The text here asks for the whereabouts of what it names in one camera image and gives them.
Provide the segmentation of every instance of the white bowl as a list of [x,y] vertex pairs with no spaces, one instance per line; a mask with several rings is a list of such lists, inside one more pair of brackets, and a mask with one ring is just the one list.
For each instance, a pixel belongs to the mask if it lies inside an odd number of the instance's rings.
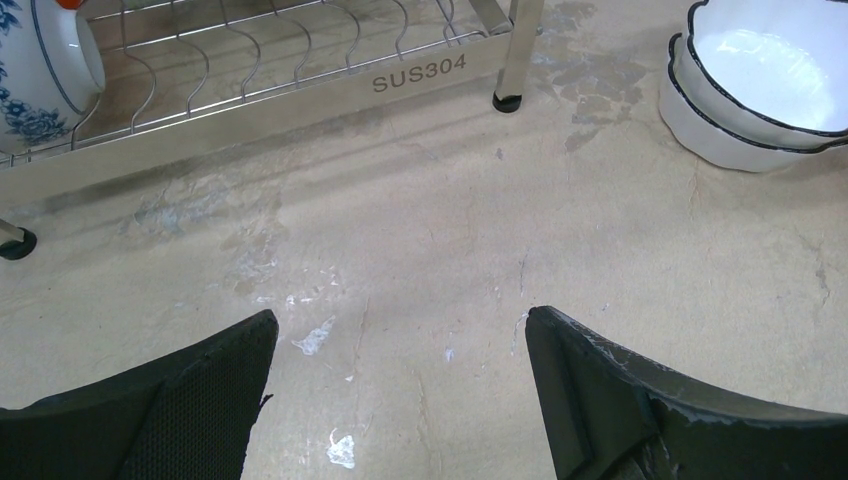
[[776,147],[749,140],[720,126],[702,112],[681,88],[675,76],[684,49],[683,34],[669,40],[668,72],[660,86],[660,115],[681,145],[723,168],[767,172],[814,158],[829,148],[845,149],[846,142],[812,149]]
[[688,23],[678,78],[710,117],[772,145],[848,138],[848,4],[703,0]]
[[0,2],[0,151],[69,135],[106,79],[84,18],[55,0]]

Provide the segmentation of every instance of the stainless steel dish rack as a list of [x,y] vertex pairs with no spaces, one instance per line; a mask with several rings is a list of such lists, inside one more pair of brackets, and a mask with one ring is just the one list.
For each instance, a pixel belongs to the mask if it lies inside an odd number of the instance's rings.
[[[71,138],[0,158],[12,208],[499,72],[514,112],[544,0],[90,0],[107,87]],[[0,220],[0,256],[35,235]]]

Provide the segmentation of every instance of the blue stripe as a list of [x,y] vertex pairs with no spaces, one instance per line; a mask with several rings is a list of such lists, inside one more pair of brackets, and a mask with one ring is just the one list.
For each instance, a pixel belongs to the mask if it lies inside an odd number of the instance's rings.
[[47,69],[50,70],[50,76],[53,77],[53,82],[59,89],[59,93],[62,94],[62,98],[64,98],[68,106],[71,107],[71,110],[76,112],[77,115],[82,115],[85,111],[77,108],[73,102],[71,102],[71,99],[68,98],[68,94],[65,93],[65,89],[62,88],[62,84],[59,83],[59,77],[56,76],[56,72],[53,70],[53,64],[50,63],[50,57],[47,55],[47,48],[44,47],[44,39],[41,38],[41,28],[38,26],[38,11],[35,8],[35,0],[30,2],[30,8],[32,8],[32,23],[35,24],[35,34],[38,37],[38,44],[41,46],[41,55],[44,57],[44,61],[47,62]]

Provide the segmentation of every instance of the scalloped rim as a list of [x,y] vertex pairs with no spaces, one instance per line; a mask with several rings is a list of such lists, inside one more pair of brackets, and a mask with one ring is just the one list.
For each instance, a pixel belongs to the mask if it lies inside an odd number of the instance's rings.
[[695,60],[695,65],[697,65],[698,68],[701,70],[701,73],[704,75],[704,78],[707,79],[707,81],[710,83],[710,85],[712,85],[712,87],[714,89],[716,89],[716,91],[718,91],[718,93],[722,94],[725,98],[727,98],[728,100],[733,102],[737,107],[739,107],[739,108],[741,108],[741,109],[743,109],[747,112],[750,112],[751,114],[755,115],[757,118],[764,120],[768,123],[771,123],[772,125],[775,125],[775,126],[778,126],[778,127],[781,127],[781,128],[785,128],[785,129],[788,129],[788,130],[794,130],[796,132],[803,132],[803,133],[807,133],[807,134],[810,134],[810,135],[815,135],[815,136],[818,136],[818,137],[825,137],[825,138],[848,137],[848,128],[846,128],[844,130],[839,130],[839,131],[812,130],[812,129],[809,129],[809,128],[796,127],[794,125],[789,125],[788,123],[781,122],[780,120],[771,118],[768,115],[764,115],[764,114],[762,114],[762,113],[760,113],[756,110],[748,108],[747,106],[745,106],[745,104],[743,104],[742,102],[737,100],[736,97],[731,95],[730,92],[728,92],[727,90],[722,88],[722,86],[719,85],[718,82],[715,81],[715,79],[713,79],[712,75],[710,75],[709,72],[707,72],[707,69],[704,68],[703,63],[701,63],[701,59],[698,57],[698,52],[695,50],[695,43],[694,43],[694,40],[693,40],[695,38],[695,11],[698,10],[699,8],[701,8],[701,7],[707,6],[709,3],[710,3],[710,0],[701,0],[699,2],[693,3],[692,6],[689,7],[689,13],[687,15],[687,23],[688,23],[688,27],[689,27],[689,36],[686,38],[686,47],[689,49],[689,53],[692,55],[692,59]]
[[840,140],[840,141],[825,143],[825,144],[823,144],[819,147],[816,147],[816,148],[778,147],[778,146],[775,146],[775,145],[768,145],[768,144],[765,144],[765,143],[760,143],[760,142],[757,142],[755,140],[745,138],[745,137],[739,135],[738,133],[731,132],[730,130],[722,127],[721,125],[716,123],[715,120],[713,120],[712,118],[707,116],[707,114],[705,114],[697,106],[695,106],[695,104],[692,103],[691,100],[689,100],[689,97],[686,95],[686,92],[683,91],[683,87],[681,87],[680,83],[677,81],[677,75],[675,75],[675,73],[674,73],[674,61],[677,58],[675,44],[677,43],[677,40],[682,36],[683,36],[683,33],[675,33],[674,35],[671,36],[671,38],[668,41],[668,78],[671,80],[671,84],[674,85],[674,89],[677,90],[678,95],[680,95],[683,98],[683,100],[686,101],[686,104],[689,105],[689,108],[691,108],[693,112],[698,114],[699,117],[703,118],[711,126],[721,130],[722,132],[726,133],[727,135],[730,135],[731,137],[735,138],[736,140],[739,140],[741,142],[745,142],[748,145],[751,145],[751,146],[754,146],[754,147],[757,147],[757,148],[763,148],[763,149],[766,149],[766,150],[774,150],[774,151],[779,151],[779,152],[796,153],[796,154],[800,154],[800,155],[816,155],[816,154],[824,152],[825,150],[829,150],[830,148],[833,148],[833,147],[844,147],[844,146],[848,145],[848,139],[843,139],[843,140]]

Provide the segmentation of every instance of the metal rack frame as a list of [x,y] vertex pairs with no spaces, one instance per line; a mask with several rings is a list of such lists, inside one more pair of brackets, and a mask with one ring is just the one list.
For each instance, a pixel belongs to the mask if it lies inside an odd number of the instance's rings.
[[[13,208],[495,72],[498,72],[498,81],[493,105],[498,111],[512,113],[521,104],[524,81],[544,8],[544,0],[511,0],[509,12],[505,13],[497,0],[468,0],[483,29],[458,33],[453,18],[455,0],[447,0],[448,5],[443,0],[433,0],[444,16],[443,39],[402,49],[401,40],[409,27],[407,9],[399,0],[387,0],[400,7],[405,22],[395,41],[395,53],[360,63],[351,62],[351,54],[359,42],[359,20],[349,10],[334,5],[331,0],[313,0],[287,8],[277,8],[274,0],[268,0],[270,10],[233,21],[228,20],[223,0],[219,0],[223,16],[220,24],[192,31],[180,31],[176,27],[173,35],[136,44],[128,43],[124,21],[130,14],[168,6],[173,10],[175,4],[187,1],[163,0],[136,10],[128,10],[121,2],[119,13],[89,20],[93,23],[106,18],[114,20],[119,16],[122,45],[112,51],[121,51],[150,73],[152,82],[147,100],[134,112],[128,125],[117,130],[82,138],[84,135],[80,129],[97,110],[95,106],[65,143],[0,159],[0,206]],[[259,66],[260,47],[250,34],[233,27],[247,20],[269,15],[280,16],[304,7],[341,9],[355,22],[356,39],[347,52],[345,65],[336,70],[303,77],[301,67],[310,56],[312,37],[303,25],[289,20],[302,29],[308,40],[306,53],[295,68],[292,81],[247,92],[245,87]],[[242,82],[240,95],[192,108],[192,98],[203,87],[209,74],[209,58],[186,37],[215,28],[229,29],[252,41],[256,46],[256,64]],[[184,112],[140,122],[140,114],[156,90],[156,74],[148,63],[132,54],[132,49],[163,41],[182,42],[196,49],[206,62],[206,75],[187,98]],[[460,57],[463,60],[462,68],[450,68],[448,65],[438,70]],[[408,74],[413,70],[435,73],[425,75],[416,83],[407,82],[403,88],[383,88],[378,81],[382,78],[385,83],[385,79],[393,73]],[[280,112],[287,111],[296,111],[298,115],[281,118]],[[0,220],[0,257],[22,258],[32,251],[35,242],[35,235],[31,232]]]

